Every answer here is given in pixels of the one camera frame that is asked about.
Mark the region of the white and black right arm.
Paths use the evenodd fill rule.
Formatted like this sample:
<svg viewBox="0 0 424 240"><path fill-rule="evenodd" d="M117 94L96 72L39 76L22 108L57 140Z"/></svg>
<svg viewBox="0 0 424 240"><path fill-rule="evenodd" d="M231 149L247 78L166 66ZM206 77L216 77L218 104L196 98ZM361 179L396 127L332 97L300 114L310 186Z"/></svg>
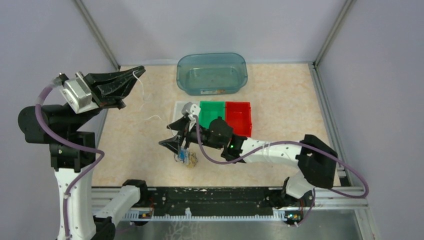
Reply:
<svg viewBox="0 0 424 240"><path fill-rule="evenodd" d="M232 163L283 164L297 169L285 179L281 199L287 206L295 206L301 198L315 188L332 189L338 154L312 134L300 141L263 141L241 136L227 122L218 117L208 128L200 125L197 116L183 116L169 124L176 135L159 141L159 145L180 154L190 144L198 144L204 154L205 147L221 151L223 165Z"/></svg>

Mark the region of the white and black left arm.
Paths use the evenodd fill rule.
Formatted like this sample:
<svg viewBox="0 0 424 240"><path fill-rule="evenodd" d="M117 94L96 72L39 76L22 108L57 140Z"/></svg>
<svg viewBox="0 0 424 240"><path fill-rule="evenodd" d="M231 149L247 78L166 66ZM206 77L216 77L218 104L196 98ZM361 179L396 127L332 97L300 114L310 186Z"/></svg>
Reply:
<svg viewBox="0 0 424 240"><path fill-rule="evenodd" d="M94 168L105 156L94 132L81 131L105 109L123 109L144 66L110 73L77 72L55 77L32 106L18 115L18 126L30 144L46 144L57 181L60 202L60 240L112 240L123 216L134 205L144 207L150 193L143 180L128 179L101 210L93 213Z"/></svg>

